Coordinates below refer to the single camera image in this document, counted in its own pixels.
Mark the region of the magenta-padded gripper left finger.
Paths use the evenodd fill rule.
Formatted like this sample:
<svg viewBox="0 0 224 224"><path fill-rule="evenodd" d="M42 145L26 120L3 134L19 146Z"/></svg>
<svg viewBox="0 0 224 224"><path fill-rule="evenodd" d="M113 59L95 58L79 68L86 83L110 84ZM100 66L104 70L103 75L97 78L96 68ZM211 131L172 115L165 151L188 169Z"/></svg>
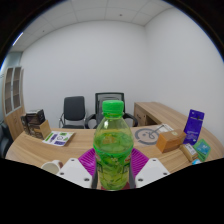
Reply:
<svg viewBox="0 0 224 224"><path fill-rule="evenodd" d="M98 174L94 149L90 149L79 158L70 158L57 175L84 188L96 189Z"/></svg>

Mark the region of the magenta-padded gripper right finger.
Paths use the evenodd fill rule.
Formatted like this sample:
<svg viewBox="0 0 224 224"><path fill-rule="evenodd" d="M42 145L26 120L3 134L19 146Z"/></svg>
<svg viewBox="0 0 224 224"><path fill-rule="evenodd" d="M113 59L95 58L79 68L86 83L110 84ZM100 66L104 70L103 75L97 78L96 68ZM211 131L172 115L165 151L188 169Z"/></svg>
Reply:
<svg viewBox="0 0 224 224"><path fill-rule="evenodd" d="M157 158L148 158L139 150L132 150L129 170L131 189L143 187L168 175L169 171Z"/></svg>

